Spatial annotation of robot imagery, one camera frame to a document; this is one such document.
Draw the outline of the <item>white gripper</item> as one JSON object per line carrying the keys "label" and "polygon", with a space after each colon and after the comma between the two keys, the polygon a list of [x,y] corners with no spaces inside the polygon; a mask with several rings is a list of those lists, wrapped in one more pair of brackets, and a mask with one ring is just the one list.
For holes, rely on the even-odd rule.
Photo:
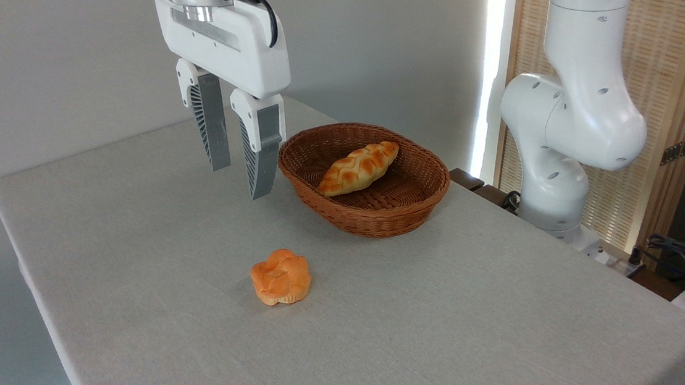
{"label": "white gripper", "polygon": [[279,18],[262,0],[154,3],[166,45],[181,57],[181,99],[194,113],[212,169],[231,164],[221,78],[238,87],[230,101],[239,117],[251,198],[268,195],[287,140],[284,99],[277,94],[291,83]]}

